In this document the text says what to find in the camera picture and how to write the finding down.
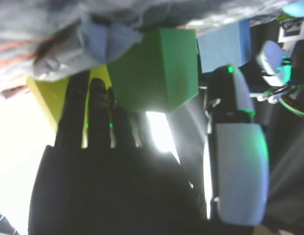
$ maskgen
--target yellow block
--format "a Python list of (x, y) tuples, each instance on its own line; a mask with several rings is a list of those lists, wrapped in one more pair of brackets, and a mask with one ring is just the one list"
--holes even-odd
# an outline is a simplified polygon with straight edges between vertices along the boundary
[[(94, 78), (102, 79), (106, 84), (106, 88), (112, 86), (106, 65), (91, 69), (90, 82)], [(57, 131), (58, 122), (61, 117), (68, 81), (69, 78), (57, 82), (40, 82), (33, 78), (28, 78), (27, 80), (28, 87), (36, 97), (41, 109), (45, 113), (55, 132)], [(86, 127), (87, 123), (87, 108), (88, 106), (86, 105), (84, 127)]]

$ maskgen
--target green wire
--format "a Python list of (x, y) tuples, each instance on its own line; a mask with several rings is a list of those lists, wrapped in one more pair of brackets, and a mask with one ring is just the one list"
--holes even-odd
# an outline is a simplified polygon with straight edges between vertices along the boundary
[(292, 111), (293, 113), (303, 116), (304, 117), (304, 112), (301, 112), (293, 107), (291, 107), (290, 105), (288, 105), (286, 102), (284, 102), (282, 99), (280, 99), (280, 103), (288, 110)]

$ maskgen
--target cable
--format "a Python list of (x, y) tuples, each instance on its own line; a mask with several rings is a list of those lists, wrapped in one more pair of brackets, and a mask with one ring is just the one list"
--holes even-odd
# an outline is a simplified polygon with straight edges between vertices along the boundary
[(303, 117), (304, 118), (304, 112), (297, 110), (295, 108), (293, 108), (292, 106), (290, 106), (289, 104), (287, 104), (283, 99), (280, 99), (280, 103), (289, 111), (293, 112), (295, 115), (299, 116), (299, 117)]

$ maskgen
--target green block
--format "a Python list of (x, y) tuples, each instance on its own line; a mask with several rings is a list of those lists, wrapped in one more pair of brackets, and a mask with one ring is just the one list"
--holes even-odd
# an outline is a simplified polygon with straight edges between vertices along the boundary
[(150, 31), (107, 67), (120, 107), (171, 112), (198, 94), (195, 31)]

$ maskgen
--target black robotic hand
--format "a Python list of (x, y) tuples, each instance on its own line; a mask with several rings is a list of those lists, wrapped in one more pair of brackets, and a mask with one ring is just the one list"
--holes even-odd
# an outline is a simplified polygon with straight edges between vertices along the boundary
[(81, 148), (88, 77), (69, 82), (55, 146), (46, 147), (33, 188), (29, 235), (193, 234), (199, 214), (179, 164), (153, 148), (146, 129), (136, 147), (128, 114), (100, 79), (91, 82)]

